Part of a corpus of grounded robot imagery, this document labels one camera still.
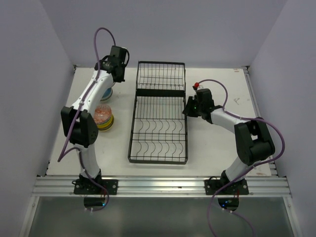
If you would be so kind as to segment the blue ceramic bowl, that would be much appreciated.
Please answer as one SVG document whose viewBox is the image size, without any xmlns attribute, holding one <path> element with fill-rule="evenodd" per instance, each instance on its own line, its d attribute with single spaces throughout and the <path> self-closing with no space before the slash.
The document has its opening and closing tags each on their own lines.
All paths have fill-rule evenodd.
<svg viewBox="0 0 316 237">
<path fill-rule="evenodd" d="M 102 98 L 109 98 L 111 97 L 111 95 L 113 94 L 113 89 L 109 88 L 105 91 L 105 93 L 103 94 Z"/>
</svg>

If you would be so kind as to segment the orange ceramic bowl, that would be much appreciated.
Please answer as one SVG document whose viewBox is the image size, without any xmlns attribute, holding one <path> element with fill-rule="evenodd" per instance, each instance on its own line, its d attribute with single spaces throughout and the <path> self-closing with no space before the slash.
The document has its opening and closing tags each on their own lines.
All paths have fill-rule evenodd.
<svg viewBox="0 0 316 237">
<path fill-rule="evenodd" d="M 107 130 L 109 130 L 112 126 L 113 126 L 112 123 L 109 123 L 109 124 L 98 124 L 98 125 L 97 125 L 97 128 L 98 128 L 99 131 L 107 131 Z"/>
</svg>

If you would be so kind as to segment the blue zigzag patterned bowl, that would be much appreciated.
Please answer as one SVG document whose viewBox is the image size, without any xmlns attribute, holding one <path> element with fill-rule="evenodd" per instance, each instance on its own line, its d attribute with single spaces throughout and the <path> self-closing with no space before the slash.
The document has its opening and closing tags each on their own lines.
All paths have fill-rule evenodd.
<svg viewBox="0 0 316 237">
<path fill-rule="evenodd" d="M 95 109 L 93 119 L 96 124 L 103 124 L 106 123 L 111 116 L 111 107 L 107 104 L 99 104 Z"/>
</svg>

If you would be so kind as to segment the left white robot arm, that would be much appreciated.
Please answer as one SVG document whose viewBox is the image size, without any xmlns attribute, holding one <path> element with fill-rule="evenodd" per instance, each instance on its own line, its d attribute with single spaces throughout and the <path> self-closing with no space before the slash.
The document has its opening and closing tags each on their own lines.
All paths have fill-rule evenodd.
<svg viewBox="0 0 316 237">
<path fill-rule="evenodd" d="M 70 106 L 61 110 L 61 119 L 65 144 L 58 161 L 70 151 L 76 150 L 81 172 L 88 178 L 85 188 L 92 194 L 102 190 L 103 182 L 96 178 L 100 168 L 96 160 L 94 143 L 98 136 L 98 127 L 93 119 L 95 109 L 107 89 L 124 81 L 124 73 L 129 62 L 129 51 L 113 45 L 110 54 L 98 60 L 95 71 L 80 97 Z"/>
</svg>

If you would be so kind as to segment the lime yellow bowl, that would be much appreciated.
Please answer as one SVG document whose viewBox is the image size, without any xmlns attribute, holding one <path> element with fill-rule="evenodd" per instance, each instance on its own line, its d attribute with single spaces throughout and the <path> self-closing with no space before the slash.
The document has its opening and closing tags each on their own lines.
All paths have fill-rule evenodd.
<svg viewBox="0 0 316 237">
<path fill-rule="evenodd" d="M 111 118 L 107 122 L 97 124 L 97 127 L 99 130 L 107 130 L 109 127 L 111 127 L 114 123 L 114 118 Z"/>
</svg>

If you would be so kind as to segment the black wire dish rack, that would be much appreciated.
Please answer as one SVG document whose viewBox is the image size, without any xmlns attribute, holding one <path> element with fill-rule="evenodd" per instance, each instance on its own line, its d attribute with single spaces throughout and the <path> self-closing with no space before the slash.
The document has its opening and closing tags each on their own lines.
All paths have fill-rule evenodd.
<svg viewBox="0 0 316 237">
<path fill-rule="evenodd" d="M 188 161 L 186 68 L 181 62 L 139 61 L 131 124 L 130 163 Z"/>
</svg>

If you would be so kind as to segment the white ceramic bowl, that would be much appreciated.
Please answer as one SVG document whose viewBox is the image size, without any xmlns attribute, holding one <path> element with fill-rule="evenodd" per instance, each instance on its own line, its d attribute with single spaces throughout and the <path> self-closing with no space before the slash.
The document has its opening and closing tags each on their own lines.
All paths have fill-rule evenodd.
<svg viewBox="0 0 316 237">
<path fill-rule="evenodd" d="M 111 97 L 109 97 L 109 98 L 102 98 L 101 100 L 100 100 L 100 102 L 101 103 L 107 103 L 108 101 L 110 101 L 111 100 Z"/>
</svg>

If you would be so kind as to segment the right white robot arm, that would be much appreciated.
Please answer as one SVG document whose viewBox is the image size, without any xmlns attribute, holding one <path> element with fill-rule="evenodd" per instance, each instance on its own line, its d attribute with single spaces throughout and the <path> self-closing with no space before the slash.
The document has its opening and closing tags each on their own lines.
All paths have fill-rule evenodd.
<svg viewBox="0 0 316 237">
<path fill-rule="evenodd" d="M 235 135 L 237 158 L 224 170 L 219 180 L 210 178 L 208 186 L 231 194 L 237 189 L 237 182 L 244 179 L 248 169 L 266 160 L 275 153 L 275 145 L 267 125 L 262 118 L 245 119 L 229 115 L 222 106 L 216 106 L 210 89 L 194 87 L 183 114 L 220 126 Z"/>
</svg>

